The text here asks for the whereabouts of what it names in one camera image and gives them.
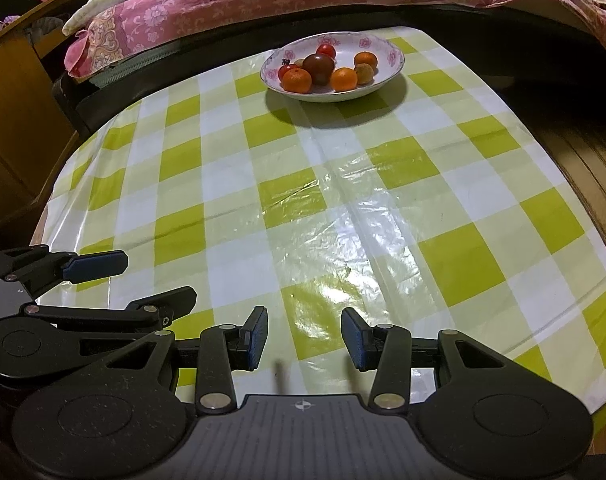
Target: metal screw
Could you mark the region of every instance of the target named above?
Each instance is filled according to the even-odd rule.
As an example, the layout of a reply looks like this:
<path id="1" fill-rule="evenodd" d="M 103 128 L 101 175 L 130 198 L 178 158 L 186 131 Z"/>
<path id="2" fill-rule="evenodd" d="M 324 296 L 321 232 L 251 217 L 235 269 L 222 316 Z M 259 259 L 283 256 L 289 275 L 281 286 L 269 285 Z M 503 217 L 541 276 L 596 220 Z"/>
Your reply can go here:
<path id="1" fill-rule="evenodd" d="M 378 394 L 374 397 L 374 404 L 384 410 L 400 408 L 404 403 L 405 399 L 398 394 Z"/>
<path id="2" fill-rule="evenodd" d="M 220 410 L 225 406 L 229 406 L 232 399 L 225 394 L 213 393 L 213 394 L 205 394 L 200 398 L 200 403 L 204 408 L 208 410 Z"/>

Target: tablecloth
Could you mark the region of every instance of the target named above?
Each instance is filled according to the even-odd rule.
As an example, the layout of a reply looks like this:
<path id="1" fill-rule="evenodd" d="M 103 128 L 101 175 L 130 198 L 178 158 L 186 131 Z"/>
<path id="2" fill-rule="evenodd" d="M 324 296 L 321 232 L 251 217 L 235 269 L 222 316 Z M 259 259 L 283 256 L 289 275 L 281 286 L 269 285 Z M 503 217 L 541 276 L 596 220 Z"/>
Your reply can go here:
<path id="1" fill-rule="evenodd" d="M 457 328 L 580 397 L 606 401 L 606 248 L 531 134 L 420 30 L 373 31 L 404 52 L 378 92 L 307 104 L 267 91 L 270 52 L 186 79 L 109 121 L 68 161 L 43 242 L 123 249 L 122 275 L 42 303 L 124 308 L 191 285 L 177 337 L 270 316 L 247 392 L 367 393 L 339 314 L 414 336 Z M 414 400 L 433 389 L 415 371 Z M 194 370 L 183 370 L 189 395 Z"/>

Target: crosshair marking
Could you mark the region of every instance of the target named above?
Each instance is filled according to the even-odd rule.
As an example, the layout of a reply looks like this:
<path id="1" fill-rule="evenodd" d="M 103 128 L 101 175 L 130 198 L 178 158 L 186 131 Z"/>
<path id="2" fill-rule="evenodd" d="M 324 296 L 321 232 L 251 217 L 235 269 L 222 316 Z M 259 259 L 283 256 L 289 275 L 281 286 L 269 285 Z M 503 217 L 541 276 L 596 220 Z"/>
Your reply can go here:
<path id="1" fill-rule="evenodd" d="M 301 410 L 302 412 L 304 412 L 305 410 L 309 410 L 312 406 L 313 404 L 305 399 L 299 400 L 294 404 L 294 407 L 297 410 Z"/>

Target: mandarin orange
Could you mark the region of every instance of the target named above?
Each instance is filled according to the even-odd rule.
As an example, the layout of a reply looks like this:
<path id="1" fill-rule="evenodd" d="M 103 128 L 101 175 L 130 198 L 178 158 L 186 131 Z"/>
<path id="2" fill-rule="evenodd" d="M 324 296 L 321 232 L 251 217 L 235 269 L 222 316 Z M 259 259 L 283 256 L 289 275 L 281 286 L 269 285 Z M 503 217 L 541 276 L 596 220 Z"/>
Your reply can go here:
<path id="1" fill-rule="evenodd" d="M 378 65 L 378 58 L 371 52 L 359 52 L 354 56 L 354 66 L 366 63 L 372 68 L 376 68 Z"/>
<path id="2" fill-rule="evenodd" d="M 339 68 L 332 73 L 330 77 L 330 85 L 337 92 L 345 92 L 353 90 L 358 84 L 358 75 L 351 68 Z"/>
<path id="3" fill-rule="evenodd" d="M 312 76 L 302 68 L 292 68 L 285 72 L 280 82 L 283 90 L 297 94 L 307 94 L 312 87 Z"/>

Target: tomato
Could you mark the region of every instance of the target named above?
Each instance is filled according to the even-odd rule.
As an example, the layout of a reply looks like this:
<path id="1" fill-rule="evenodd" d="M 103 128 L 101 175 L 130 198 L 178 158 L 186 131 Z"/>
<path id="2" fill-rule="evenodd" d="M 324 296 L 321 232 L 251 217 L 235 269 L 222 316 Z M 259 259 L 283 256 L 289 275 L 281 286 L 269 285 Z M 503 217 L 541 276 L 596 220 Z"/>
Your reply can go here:
<path id="1" fill-rule="evenodd" d="M 286 64 L 280 67 L 278 69 L 278 80 L 283 81 L 283 76 L 286 74 L 286 72 L 292 70 L 293 68 L 299 68 L 299 66 L 295 64 Z"/>
<path id="2" fill-rule="evenodd" d="M 323 43 L 316 49 L 317 54 L 325 54 L 326 56 L 336 59 L 336 49 L 329 43 Z"/>
<path id="3" fill-rule="evenodd" d="M 303 60 L 301 68 L 309 72 L 315 85 L 325 86 L 330 82 L 334 65 L 334 60 L 327 54 L 310 54 Z"/>

